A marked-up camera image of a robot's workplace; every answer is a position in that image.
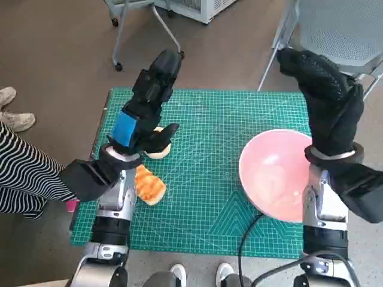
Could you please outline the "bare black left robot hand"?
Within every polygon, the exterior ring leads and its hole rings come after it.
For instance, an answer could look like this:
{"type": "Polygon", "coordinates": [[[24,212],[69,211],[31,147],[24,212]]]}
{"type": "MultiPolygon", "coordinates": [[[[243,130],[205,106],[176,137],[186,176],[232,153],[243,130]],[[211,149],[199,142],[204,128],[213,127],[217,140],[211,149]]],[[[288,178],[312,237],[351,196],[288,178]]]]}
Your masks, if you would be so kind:
{"type": "Polygon", "coordinates": [[[113,148],[127,155],[162,152],[171,144],[179,125],[172,123],[156,131],[162,104],[173,94],[183,57],[173,50],[162,51],[148,69],[143,69],[132,88],[133,96],[122,107],[108,137],[113,148]]]}

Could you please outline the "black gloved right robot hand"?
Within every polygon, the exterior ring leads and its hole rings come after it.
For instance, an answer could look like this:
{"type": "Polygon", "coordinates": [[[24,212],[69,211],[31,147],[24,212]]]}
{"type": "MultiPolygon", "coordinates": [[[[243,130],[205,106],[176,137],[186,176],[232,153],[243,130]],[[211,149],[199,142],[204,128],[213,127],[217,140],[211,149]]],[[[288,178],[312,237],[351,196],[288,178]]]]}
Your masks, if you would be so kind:
{"type": "Polygon", "coordinates": [[[364,110],[363,86],[308,50],[283,48],[277,60],[281,73],[295,78],[305,97],[314,148],[329,157],[351,152],[364,110]]]}

